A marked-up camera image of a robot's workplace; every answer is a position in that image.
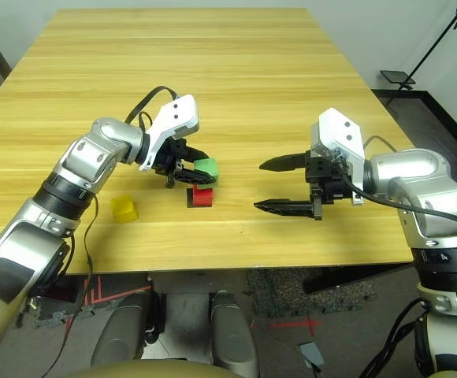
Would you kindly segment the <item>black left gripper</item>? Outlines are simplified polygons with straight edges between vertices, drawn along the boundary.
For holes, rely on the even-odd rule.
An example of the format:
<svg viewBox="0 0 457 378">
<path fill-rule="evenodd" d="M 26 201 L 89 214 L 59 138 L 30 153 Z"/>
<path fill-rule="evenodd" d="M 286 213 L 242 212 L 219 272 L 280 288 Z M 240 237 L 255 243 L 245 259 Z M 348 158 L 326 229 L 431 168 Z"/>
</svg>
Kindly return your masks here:
<svg viewBox="0 0 457 378">
<path fill-rule="evenodd" d="M 203 151 L 187 146 L 186 139 L 168 138 L 157 152 L 152 169 L 166 178 L 166 188 L 173 188 L 177 181 L 192 185 L 211 185 L 217 181 L 216 177 L 197 169 L 184 169 L 182 162 L 182 159 L 198 161 L 207 158 L 209 156 Z"/>
</svg>

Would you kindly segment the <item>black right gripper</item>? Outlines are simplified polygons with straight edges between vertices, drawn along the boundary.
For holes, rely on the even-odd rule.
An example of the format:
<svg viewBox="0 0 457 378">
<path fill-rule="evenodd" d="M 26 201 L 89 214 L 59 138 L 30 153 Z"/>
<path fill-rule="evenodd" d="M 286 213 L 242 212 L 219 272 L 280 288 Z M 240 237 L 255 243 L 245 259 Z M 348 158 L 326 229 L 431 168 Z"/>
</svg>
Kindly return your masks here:
<svg viewBox="0 0 457 378">
<path fill-rule="evenodd" d="M 342 180 L 338 167 L 312 151 L 273 157 L 261 163 L 259 168 L 272 172 L 305 168 L 305 180 L 310 188 L 309 200 L 270 198 L 255 202 L 254 207 L 261 211 L 283 217 L 308 217 L 321 221 L 322 204 L 333 204 L 337 199 L 352 199 L 353 192 Z"/>
</svg>

